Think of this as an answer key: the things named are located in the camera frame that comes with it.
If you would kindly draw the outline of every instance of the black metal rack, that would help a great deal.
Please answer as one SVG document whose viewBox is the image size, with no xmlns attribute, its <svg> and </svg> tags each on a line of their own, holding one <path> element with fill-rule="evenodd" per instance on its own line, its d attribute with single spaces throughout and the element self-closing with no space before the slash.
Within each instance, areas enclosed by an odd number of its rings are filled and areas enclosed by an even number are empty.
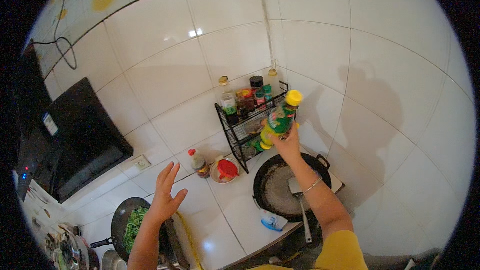
<svg viewBox="0 0 480 270">
<path fill-rule="evenodd" d="M 246 117 L 245 119 L 240 119 L 236 124 L 230 124 L 227 121 L 227 114 L 225 113 L 225 111 L 218 103 L 215 103 L 216 113 L 218 114 L 218 118 L 220 119 L 220 123 L 222 124 L 223 132 L 225 133 L 226 139 L 228 140 L 228 144 L 232 150 L 233 155 L 238 160 L 246 173 L 249 173 L 247 168 L 247 161 L 251 159 L 251 157 L 245 157 L 244 149 L 246 146 L 249 146 L 249 144 L 247 144 L 248 141 L 260 135 L 260 132 L 257 132 L 255 134 L 248 134 L 245 131 L 245 126 L 248 125 L 250 122 L 261 121 L 262 119 L 267 118 L 272 109 L 283 104 L 285 100 L 285 95 L 289 91 L 289 85 L 283 81 L 280 81 L 280 89 L 283 90 L 281 94 L 273 97 L 270 100 L 265 101 L 261 105 L 255 106 L 255 109 L 248 113 L 248 117 Z"/>
</svg>

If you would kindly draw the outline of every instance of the green beans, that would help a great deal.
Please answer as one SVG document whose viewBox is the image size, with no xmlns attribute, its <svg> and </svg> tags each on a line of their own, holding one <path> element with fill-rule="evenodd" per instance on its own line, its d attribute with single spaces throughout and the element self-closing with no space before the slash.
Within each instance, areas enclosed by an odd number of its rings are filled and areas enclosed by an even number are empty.
<svg viewBox="0 0 480 270">
<path fill-rule="evenodd" d="M 140 229 L 140 225 L 142 224 L 142 220 L 147 211 L 148 208 L 139 207 L 134 209 L 128 218 L 125 234 L 123 235 L 123 247 L 128 254 L 130 254 L 130 251 L 134 246 L 135 238 L 137 237 L 138 230 Z"/>
</svg>

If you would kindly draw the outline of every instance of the hand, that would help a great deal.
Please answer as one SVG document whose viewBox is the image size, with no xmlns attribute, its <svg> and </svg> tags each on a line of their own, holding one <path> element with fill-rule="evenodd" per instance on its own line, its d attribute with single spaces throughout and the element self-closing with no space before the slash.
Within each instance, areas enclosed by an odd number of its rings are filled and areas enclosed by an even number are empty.
<svg viewBox="0 0 480 270">
<path fill-rule="evenodd" d="M 152 205 L 145 214 L 145 218 L 155 225 L 160 226 L 166 219 L 169 219 L 177 211 L 187 195 L 187 189 L 180 190 L 175 198 L 172 198 L 170 195 L 173 181 L 179 169 L 180 164 L 178 163 L 174 167 L 171 161 L 156 178 L 155 195 L 153 196 Z"/>
<path fill-rule="evenodd" d="M 300 142 L 297 130 L 297 123 L 292 123 L 290 131 L 287 133 L 288 137 L 285 140 L 280 140 L 275 135 L 270 135 L 268 138 L 275 145 L 278 153 L 282 156 L 288 165 L 292 165 L 298 160 L 302 160 L 300 155 Z"/>
</svg>

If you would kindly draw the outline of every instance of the bracelet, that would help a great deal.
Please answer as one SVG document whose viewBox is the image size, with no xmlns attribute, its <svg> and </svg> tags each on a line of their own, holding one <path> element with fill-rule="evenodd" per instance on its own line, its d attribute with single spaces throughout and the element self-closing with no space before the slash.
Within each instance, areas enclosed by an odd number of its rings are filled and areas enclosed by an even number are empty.
<svg viewBox="0 0 480 270">
<path fill-rule="evenodd" d="M 311 186 L 308 189 L 305 190 L 305 192 L 303 192 L 303 195 L 305 195 L 305 193 L 310 191 L 311 188 L 315 187 L 317 183 L 319 183 L 321 180 L 322 180 L 322 177 L 320 176 L 314 183 L 311 184 Z"/>
</svg>

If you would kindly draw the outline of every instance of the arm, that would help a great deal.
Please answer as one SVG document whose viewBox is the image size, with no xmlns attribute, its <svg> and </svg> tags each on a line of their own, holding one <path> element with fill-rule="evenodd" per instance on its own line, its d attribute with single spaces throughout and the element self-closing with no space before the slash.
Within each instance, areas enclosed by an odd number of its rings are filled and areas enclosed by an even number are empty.
<svg viewBox="0 0 480 270">
<path fill-rule="evenodd" d="M 302 191 L 310 188 L 319 176 L 300 155 L 297 125 L 293 123 L 290 134 L 286 140 L 281 141 L 274 135 L 270 136 L 270 140 L 292 169 Z M 352 220 L 347 210 L 323 181 L 320 181 L 315 187 L 310 189 L 305 194 L 305 199 L 308 201 L 311 210 L 320 223 L 324 241 L 329 235 L 336 231 L 353 231 Z"/>
<path fill-rule="evenodd" d="M 130 270 L 157 269 L 160 226 L 177 211 L 187 195 L 187 189 L 180 190 L 173 199 L 170 195 L 179 169 L 180 164 L 176 164 L 174 167 L 173 162 L 170 162 L 156 179 L 152 205 L 141 222 L 128 258 L 128 269 Z"/>
</svg>

